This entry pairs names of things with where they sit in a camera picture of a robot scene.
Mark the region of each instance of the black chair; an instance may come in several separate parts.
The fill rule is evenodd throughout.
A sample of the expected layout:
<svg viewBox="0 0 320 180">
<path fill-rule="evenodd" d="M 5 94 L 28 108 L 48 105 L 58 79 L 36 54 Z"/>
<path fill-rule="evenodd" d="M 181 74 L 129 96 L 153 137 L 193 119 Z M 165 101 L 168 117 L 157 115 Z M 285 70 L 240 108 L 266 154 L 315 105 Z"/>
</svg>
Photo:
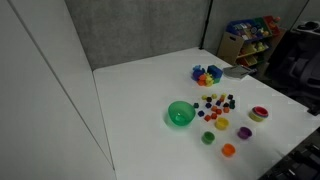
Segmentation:
<svg viewBox="0 0 320 180">
<path fill-rule="evenodd" d="M 297 34 L 284 37 L 269 62 L 267 76 L 272 79 L 271 86 L 307 106 L 309 113 L 318 115 L 320 38 Z"/>
</svg>

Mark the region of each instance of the green cup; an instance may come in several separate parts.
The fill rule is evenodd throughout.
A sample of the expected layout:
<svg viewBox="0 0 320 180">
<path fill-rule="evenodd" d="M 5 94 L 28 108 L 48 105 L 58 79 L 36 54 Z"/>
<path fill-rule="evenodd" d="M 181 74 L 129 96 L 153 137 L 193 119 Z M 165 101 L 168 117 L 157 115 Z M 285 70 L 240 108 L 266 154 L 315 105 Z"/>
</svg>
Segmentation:
<svg viewBox="0 0 320 180">
<path fill-rule="evenodd" d="M 168 114 L 175 125 L 186 126 L 193 120 L 196 111 L 191 104 L 184 101 L 176 101 L 170 104 Z"/>
</svg>

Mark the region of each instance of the yellow cup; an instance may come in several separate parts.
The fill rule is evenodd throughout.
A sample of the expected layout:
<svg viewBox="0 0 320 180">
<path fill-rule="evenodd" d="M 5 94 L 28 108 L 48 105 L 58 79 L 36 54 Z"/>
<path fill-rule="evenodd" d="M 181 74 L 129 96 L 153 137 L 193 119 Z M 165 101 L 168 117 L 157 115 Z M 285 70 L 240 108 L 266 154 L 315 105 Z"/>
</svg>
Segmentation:
<svg viewBox="0 0 320 180">
<path fill-rule="evenodd" d="M 219 130 L 225 130 L 229 126 L 229 121 L 226 118 L 219 117 L 214 125 Z"/>
</svg>

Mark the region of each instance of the orange cup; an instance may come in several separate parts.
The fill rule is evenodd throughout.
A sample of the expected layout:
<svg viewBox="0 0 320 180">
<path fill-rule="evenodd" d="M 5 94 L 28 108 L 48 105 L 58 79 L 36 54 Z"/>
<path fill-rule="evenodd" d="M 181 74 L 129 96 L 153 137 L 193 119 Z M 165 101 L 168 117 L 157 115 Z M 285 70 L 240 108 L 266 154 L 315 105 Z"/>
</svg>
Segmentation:
<svg viewBox="0 0 320 180">
<path fill-rule="evenodd" d="M 226 157 L 231 157 L 236 153 L 236 148 L 232 144 L 225 144 L 222 148 L 222 154 Z"/>
</svg>

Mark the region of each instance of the gray wall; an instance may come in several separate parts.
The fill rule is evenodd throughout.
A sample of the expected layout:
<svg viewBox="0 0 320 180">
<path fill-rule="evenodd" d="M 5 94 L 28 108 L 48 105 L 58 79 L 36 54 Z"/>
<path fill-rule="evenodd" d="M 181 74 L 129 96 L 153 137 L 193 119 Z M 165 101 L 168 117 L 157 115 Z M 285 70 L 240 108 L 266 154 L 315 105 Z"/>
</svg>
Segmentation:
<svg viewBox="0 0 320 180">
<path fill-rule="evenodd" d="M 92 69 L 196 47 L 209 0 L 65 0 Z M 307 0 L 214 0 L 205 48 L 231 20 L 272 14 L 294 23 Z"/>
</svg>

